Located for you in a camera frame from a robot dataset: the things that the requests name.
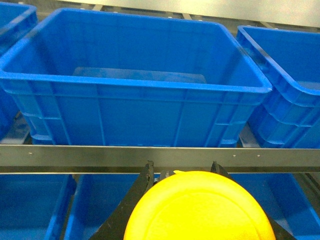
metal beam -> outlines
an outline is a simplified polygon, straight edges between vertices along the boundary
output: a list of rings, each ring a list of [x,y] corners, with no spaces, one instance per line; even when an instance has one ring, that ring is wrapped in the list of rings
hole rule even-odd
[[[320,27],[319,0],[69,0],[122,8]]]
[[[0,145],[0,173],[138,173],[162,170],[320,172],[320,149]]]

blue plastic crate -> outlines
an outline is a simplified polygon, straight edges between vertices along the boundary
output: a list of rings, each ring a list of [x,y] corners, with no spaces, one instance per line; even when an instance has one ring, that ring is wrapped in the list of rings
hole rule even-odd
[[[65,240],[88,240],[116,209],[138,174],[82,175],[74,194]]]
[[[237,40],[273,85],[248,121],[259,143],[320,147],[320,34],[240,26]]]
[[[4,55],[34,143],[231,147],[272,87],[217,23],[58,9]]]
[[[262,148],[320,148],[320,121],[313,126],[287,124],[261,106],[253,112],[249,123],[260,123],[251,124],[250,128]]]
[[[116,209],[137,177],[137,174],[82,175],[64,240],[88,240]],[[292,174],[241,173],[232,177],[298,240],[320,238],[320,219]]]
[[[37,24],[36,7],[0,2],[0,57]],[[15,101],[0,88],[0,140],[18,112]]]
[[[0,175],[0,239],[59,240],[75,188],[71,175]]]

yellow round object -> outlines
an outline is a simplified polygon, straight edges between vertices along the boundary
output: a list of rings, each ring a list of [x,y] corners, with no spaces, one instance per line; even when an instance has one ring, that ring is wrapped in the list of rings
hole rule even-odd
[[[138,202],[124,240],[275,240],[257,201],[219,174],[188,171],[153,186]]]

stainless steel bar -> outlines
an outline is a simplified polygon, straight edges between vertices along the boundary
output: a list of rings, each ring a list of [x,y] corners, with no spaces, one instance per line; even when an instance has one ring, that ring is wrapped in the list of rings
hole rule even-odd
[[[266,27],[266,28],[268,28],[268,29],[274,29],[274,27],[273,27],[270,23],[268,23],[268,22],[266,22],[266,21],[260,21],[260,23],[261,23],[264,27]]]
[[[320,149],[0,145],[0,173],[138,173],[162,170],[320,172]]]
[[[183,16],[184,19],[192,20],[190,14],[188,14],[188,13],[182,13],[182,16]]]
[[[102,4],[96,4],[94,5],[94,7],[92,8],[93,11],[101,11],[101,9],[103,8]]]

